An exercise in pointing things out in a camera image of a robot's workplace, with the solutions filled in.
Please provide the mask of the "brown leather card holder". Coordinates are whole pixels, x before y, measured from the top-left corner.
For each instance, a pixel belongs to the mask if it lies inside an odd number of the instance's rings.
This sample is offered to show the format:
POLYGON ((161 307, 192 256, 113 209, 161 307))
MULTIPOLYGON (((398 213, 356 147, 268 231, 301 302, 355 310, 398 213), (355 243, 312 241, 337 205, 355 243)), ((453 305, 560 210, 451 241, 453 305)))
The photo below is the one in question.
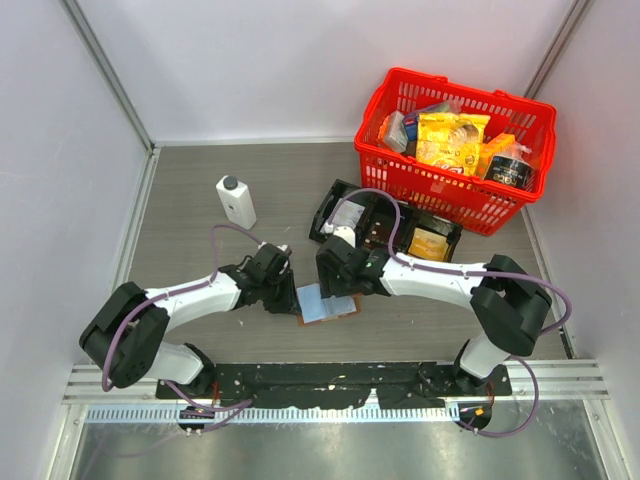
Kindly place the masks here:
POLYGON ((298 315, 298 324, 301 327, 357 315, 361 312, 358 296, 323 298, 318 283, 299 287, 296 289, 296 294, 301 310, 298 315))

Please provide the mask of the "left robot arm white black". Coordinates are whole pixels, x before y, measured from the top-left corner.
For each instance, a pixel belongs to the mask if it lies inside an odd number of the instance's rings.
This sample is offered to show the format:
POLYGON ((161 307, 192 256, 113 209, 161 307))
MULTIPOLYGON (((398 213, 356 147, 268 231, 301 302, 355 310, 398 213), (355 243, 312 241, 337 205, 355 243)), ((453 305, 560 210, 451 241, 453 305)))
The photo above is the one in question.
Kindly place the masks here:
POLYGON ((271 314, 299 315, 290 256, 287 245, 263 243, 253 256, 200 280, 148 290, 124 283, 82 332, 79 346, 102 369, 109 389, 153 378, 202 398, 216 382, 212 361, 192 344, 165 342, 165 335, 201 317, 258 302, 271 314))

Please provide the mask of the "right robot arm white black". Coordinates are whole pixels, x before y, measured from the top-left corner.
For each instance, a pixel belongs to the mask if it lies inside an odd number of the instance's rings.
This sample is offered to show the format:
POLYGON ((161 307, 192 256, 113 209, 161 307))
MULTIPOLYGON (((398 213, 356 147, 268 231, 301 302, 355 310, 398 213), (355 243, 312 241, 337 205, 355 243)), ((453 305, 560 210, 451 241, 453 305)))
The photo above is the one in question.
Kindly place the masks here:
POLYGON ((485 263, 442 264, 385 249, 367 250, 330 236, 316 253, 321 296, 422 297, 473 312, 482 333, 463 344, 451 371, 457 391, 472 395, 511 356, 534 350, 551 297, 510 257, 485 263))

